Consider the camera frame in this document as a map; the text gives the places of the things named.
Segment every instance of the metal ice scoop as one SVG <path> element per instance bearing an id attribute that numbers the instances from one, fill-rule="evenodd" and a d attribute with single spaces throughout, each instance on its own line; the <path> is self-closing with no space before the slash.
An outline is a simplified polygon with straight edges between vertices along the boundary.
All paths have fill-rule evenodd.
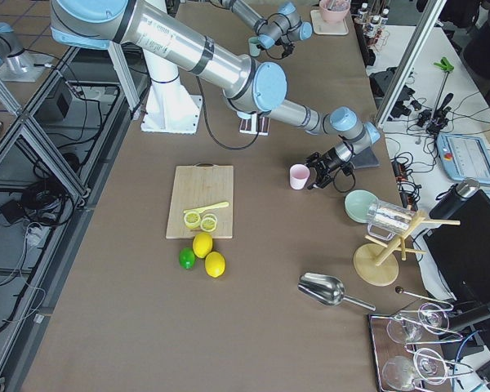
<path id="1" fill-rule="evenodd" d="M 347 296 L 345 294 L 343 282 L 333 276 L 307 272 L 300 276 L 300 282 L 298 283 L 297 288 L 324 305 L 336 306 L 345 300 L 362 306 L 363 308 L 367 308 L 372 312 L 376 310 L 376 306 L 372 304 L 352 296 Z"/>

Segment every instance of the pink cup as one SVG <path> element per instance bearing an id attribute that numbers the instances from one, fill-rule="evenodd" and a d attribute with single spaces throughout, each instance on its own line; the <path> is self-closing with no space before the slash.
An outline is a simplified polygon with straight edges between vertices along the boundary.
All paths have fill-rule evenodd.
<path id="1" fill-rule="evenodd" d="M 297 164 L 293 165 L 290 170 L 290 181 L 293 189 L 303 189 L 310 177 L 310 170 L 307 166 Z"/>
<path id="2" fill-rule="evenodd" d="M 320 0 L 319 1 L 319 14 L 321 15 L 321 19 L 323 19 L 327 23 L 339 23 L 349 13 L 350 2 L 348 2 L 348 7 L 346 9 L 343 9 L 341 11 L 329 11 L 327 9 L 327 6 L 328 6 L 328 3 L 330 1 L 331 0 Z M 345 2 L 343 2 L 342 0 L 336 0 L 336 5 L 334 6 L 333 9 L 336 9 L 336 6 L 341 7 L 341 5 L 343 5 L 342 8 L 344 8 Z"/>

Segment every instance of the pink bowl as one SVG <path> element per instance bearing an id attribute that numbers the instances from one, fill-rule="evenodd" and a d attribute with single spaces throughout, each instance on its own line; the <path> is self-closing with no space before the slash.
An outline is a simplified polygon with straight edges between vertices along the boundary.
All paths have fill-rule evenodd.
<path id="1" fill-rule="evenodd" d="M 329 11 L 327 9 L 327 4 L 330 0 L 320 0 L 319 1 L 319 14 L 321 15 L 321 19 L 328 23 L 338 23 L 341 22 L 345 16 L 350 12 L 350 3 L 349 7 L 343 11 Z"/>

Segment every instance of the wooden mug tree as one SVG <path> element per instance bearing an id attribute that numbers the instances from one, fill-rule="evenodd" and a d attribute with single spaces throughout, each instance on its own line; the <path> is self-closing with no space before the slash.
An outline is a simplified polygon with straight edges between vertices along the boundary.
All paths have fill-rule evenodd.
<path id="1" fill-rule="evenodd" d="M 425 251 L 407 248 L 406 238 L 419 226 L 423 224 L 436 225 L 459 225 L 458 220 L 430 219 L 424 211 L 416 212 L 412 217 L 399 214 L 403 219 L 410 220 L 408 228 L 402 234 L 396 234 L 388 243 L 384 243 L 370 235 L 365 238 L 372 243 L 367 243 L 358 248 L 354 254 L 354 267 L 358 275 L 374 286 L 388 286 L 393 283 L 399 274 L 399 264 L 395 251 L 401 251 L 401 260 L 407 259 L 407 253 L 425 254 Z"/>

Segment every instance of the lemon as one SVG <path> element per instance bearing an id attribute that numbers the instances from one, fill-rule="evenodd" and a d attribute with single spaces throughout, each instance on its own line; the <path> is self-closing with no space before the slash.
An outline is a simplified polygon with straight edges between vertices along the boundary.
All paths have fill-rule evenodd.
<path id="1" fill-rule="evenodd" d="M 189 229 L 196 229 L 199 226 L 201 218 L 196 211 L 188 211 L 183 215 L 185 226 Z"/>
<path id="2" fill-rule="evenodd" d="M 216 225 L 218 224 L 218 218 L 214 214 L 206 214 L 202 222 L 199 224 L 201 230 L 206 231 L 208 233 L 212 233 L 216 230 Z"/>
<path id="3" fill-rule="evenodd" d="M 218 252 L 211 252 L 205 259 L 207 275 L 217 278 L 225 272 L 225 258 Z"/>
<path id="4" fill-rule="evenodd" d="M 212 250 L 212 237 L 209 233 L 196 234 L 193 241 L 194 254 L 200 259 L 205 258 Z"/>

